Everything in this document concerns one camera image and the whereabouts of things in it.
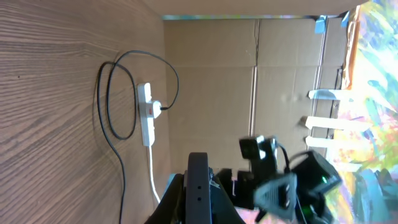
electric cord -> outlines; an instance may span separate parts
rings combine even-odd
[[[155,195],[155,198],[157,200],[157,203],[160,203],[160,199],[159,196],[156,193],[156,189],[155,189],[155,182],[154,182],[154,166],[153,166],[153,161],[152,161],[152,146],[148,147],[149,150],[149,172],[150,172],[150,184],[152,186],[152,191]]]
[[[292,156],[292,157],[289,159],[289,157],[287,156],[287,151],[286,151],[285,147],[284,147],[283,145],[281,145],[280,143],[278,143],[278,145],[279,145],[279,147],[282,149],[282,152],[283,152],[284,157],[285,157],[285,163],[286,163],[285,173],[289,173],[289,172],[290,172],[290,162],[291,162],[292,160],[296,159],[298,156],[301,156],[301,155],[304,155],[304,154],[308,154],[309,152],[312,152],[312,151],[300,152],[300,153],[298,153],[298,154],[295,154],[294,156]],[[307,221],[305,220],[305,216],[304,216],[303,210],[302,210],[302,208],[301,208],[301,204],[300,204],[299,197],[296,196],[296,199],[297,199],[297,205],[296,205],[296,206],[298,206],[298,209],[300,210],[300,214],[301,214],[301,216],[302,216],[303,223],[304,223],[304,224],[307,224]]]
[[[121,204],[120,204],[120,212],[119,212],[119,223],[122,222],[124,194],[125,194],[125,191],[126,191],[126,171],[125,171],[125,168],[124,168],[123,160],[121,159],[121,156],[120,156],[119,152],[116,150],[115,146],[112,144],[108,134],[105,131],[103,115],[102,115],[102,112],[101,112],[100,86],[101,86],[101,77],[102,77],[102,74],[103,74],[104,67],[107,66],[107,65],[112,65],[112,68],[111,68],[111,70],[109,72],[108,85],[106,87],[106,117],[107,117],[107,120],[108,120],[108,123],[109,123],[109,128],[110,128],[112,134],[119,140],[128,139],[129,137],[131,137],[133,135],[133,133],[134,133],[134,131],[136,129],[136,123],[137,123],[137,93],[136,93],[136,85],[134,83],[134,79],[133,79],[130,71],[126,67],[120,65],[119,62],[121,61],[122,58],[124,58],[125,56],[127,56],[129,54],[144,54],[144,55],[152,56],[152,57],[157,58],[157,59],[163,61],[164,63],[166,63],[174,71],[175,76],[177,78],[177,92],[175,94],[173,102],[168,107],[161,107],[160,108],[161,110],[168,110],[174,105],[175,100],[177,99],[177,96],[178,96],[179,89],[180,89],[179,88],[180,80],[179,80],[179,77],[178,77],[178,73],[174,69],[174,67],[171,64],[169,64],[166,60],[164,60],[163,58],[161,58],[161,57],[159,57],[157,55],[154,55],[154,54],[152,54],[150,52],[146,52],[146,51],[142,51],[142,50],[130,50],[130,51],[122,54],[122,56],[120,56],[115,62],[104,62],[99,68],[98,77],[97,77],[97,108],[98,108],[99,123],[101,125],[101,129],[102,129],[102,132],[104,134],[104,137],[105,137],[106,141],[108,142],[109,146],[111,147],[111,149],[113,150],[113,152],[115,153],[115,155],[119,159],[120,166],[121,166],[121,169],[122,169],[122,175],[123,175],[123,191],[122,191],[122,196],[121,196]],[[133,93],[134,93],[133,94],[134,95],[134,121],[133,121],[131,132],[126,137],[120,136],[116,132],[116,130],[114,129],[112,121],[111,121],[111,115],[110,115],[111,113],[110,113],[110,110],[109,110],[110,86],[111,86],[111,80],[112,80],[112,77],[113,77],[114,69],[116,67],[121,68],[129,76],[129,78],[131,80],[131,83],[132,83]],[[152,164],[152,148],[151,147],[150,147],[150,151],[149,152],[150,152],[150,170],[151,170],[150,179],[151,179],[151,183],[153,183],[154,181],[153,181],[153,168],[152,168],[153,164]],[[155,197],[156,197],[157,201],[159,202],[160,201],[159,200],[159,196],[157,196],[157,194],[156,194],[155,185],[154,184],[152,184],[152,190],[154,191]]]
[[[281,143],[279,143],[279,142],[278,142],[278,145],[279,145],[280,149],[282,150],[282,152],[283,152],[283,154],[284,154],[285,163],[286,163],[286,168],[288,168],[288,171],[290,171],[290,167],[289,167],[290,161],[289,161],[289,157],[287,156],[286,149],[285,149],[285,147],[284,147],[283,145],[281,145]]]

white cable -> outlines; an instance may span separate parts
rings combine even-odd
[[[150,184],[152,186],[152,191],[154,192],[157,203],[160,203],[159,196],[156,193],[155,182],[154,182],[154,165],[152,164],[152,146],[148,147],[149,149],[149,172],[150,172]]]

wooden surface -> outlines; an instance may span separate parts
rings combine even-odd
[[[122,175],[98,122],[96,76],[127,50],[164,56],[160,17],[135,0],[5,0],[0,14],[0,223],[117,223]],[[166,105],[161,62],[135,56],[122,64]],[[114,125],[126,134],[133,98],[122,72],[111,92]],[[155,126],[162,195],[170,173],[167,113]],[[111,139],[126,165],[123,223],[142,223],[156,203],[141,127],[127,141]]]

power strip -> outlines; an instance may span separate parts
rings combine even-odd
[[[142,143],[144,146],[149,147],[155,142],[154,119],[160,115],[160,107],[162,107],[162,105],[157,100],[152,101],[149,83],[138,84],[137,92]]]

black cable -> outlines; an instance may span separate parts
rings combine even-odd
[[[111,142],[111,140],[110,140],[108,134],[106,134],[106,131],[105,131],[104,121],[103,121],[102,112],[101,112],[100,86],[101,86],[101,77],[102,77],[102,72],[103,72],[103,70],[104,70],[104,67],[105,67],[106,65],[112,65],[111,71],[110,71],[110,73],[109,73],[108,86],[106,87],[106,116],[107,116],[107,119],[108,119],[109,127],[110,127],[111,132],[113,133],[113,135],[114,135],[117,139],[119,139],[119,140],[126,140],[126,139],[128,139],[128,138],[131,137],[132,134],[134,133],[134,130],[136,129],[136,123],[137,123],[137,93],[136,93],[136,84],[134,83],[134,79],[133,79],[133,77],[132,77],[130,71],[129,71],[126,67],[123,67],[122,65],[120,65],[119,62],[120,62],[120,60],[121,60],[123,57],[125,57],[126,55],[129,55],[129,54],[146,54],[146,55],[150,55],[150,56],[152,56],[152,57],[155,57],[155,58],[157,58],[157,59],[159,59],[159,60],[165,62],[165,63],[166,63],[168,66],[170,66],[170,68],[174,71],[175,76],[177,77],[177,92],[176,92],[175,97],[174,97],[174,100],[173,100],[173,102],[170,104],[170,106],[168,106],[168,107],[161,107],[161,110],[168,110],[168,109],[170,109],[170,108],[174,105],[174,102],[175,102],[175,100],[177,99],[177,96],[178,96],[179,85],[180,85],[180,80],[179,80],[179,78],[178,78],[178,73],[177,73],[177,71],[173,68],[173,66],[172,66],[171,64],[169,64],[168,62],[166,62],[164,59],[162,59],[161,57],[159,57],[159,56],[157,56],[157,55],[154,55],[154,54],[149,53],[149,52],[141,51],[141,50],[130,50],[130,51],[128,51],[128,52],[122,54],[122,56],[120,56],[120,57],[117,59],[117,61],[115,61],[115,62],[104,62],[104,63],[100,66],[100,68],[99,68],[99,71],[98,71],[98,81],[97,81],[97,107],[98,107],[99,123],[100,123],[100,125],[101,125],[101,129],[102,129],[102,132],[103,132],[103,134],[104,134],[104,137],[105,137],[106,141],[108,142],[109,146],[111,146],[113,152],[115,153],[115,155],[116,155],[116,156],[118,157],[118,159],[119,159],[120,166],[121,166],[121,168],[122,168],[122,175],[123,175],[123,191],[122,191],[121,204],[120,204],[119,223],[122,222],[122,212],[123,212],[124,193],[125,193],[125,191],[126,191],[126,172],[125,172],[125,170],[124,170],[124,164],[123,164],[123,161],[122,161],[122,159],[121,159],[120,154],[118,153],[118,151],[116,150],[116,148],[115,148],[114,145],[112,144],[112,142]],[[126,137],[120,136],[120,135],[116,132],[116,130],[113,128],[112,121],[111,121],[111,115],[110,115],[111,113],[110,113],[110,110],[109,110],[109,102],[110,102],[110,100],[109,100],[109,93],[110,93],[111,80],[112,80],[112,77],[113,77],[113,72],[114,72],[115,67],[121,68],[123,71],[125,71],[125,72],[129,75],[129,78],[130,78],[131,83],[132,83],[132,89],[133,89],[133,92],[134,92],[134,123],[133,123],[133,125],[132,125],[131,132],[130,132]]]
[[[313,150],[308,150],[308,151],[299,152],[299,153],[297,153],[297,154],[294,154],[294,155],[290,158],[290,161],[292,162],[293,160],[297,159],[297,158],[300,157],[300,156],[308,155],[308,154],[311,154],[311,153],[313,153]]]
[[[290,162],[289,162],[289,157],[287,156],[286,149],[285,149],[285,147],[284,147],[283,145],[281,145],[279,142],[278,142],[278,146],[282,149],[282,152],[284,153],[285,163],[286,163],[286,168],[285,168],[285,169],[288,169],[288,171],[290,171],[290,167],[289,167]]]

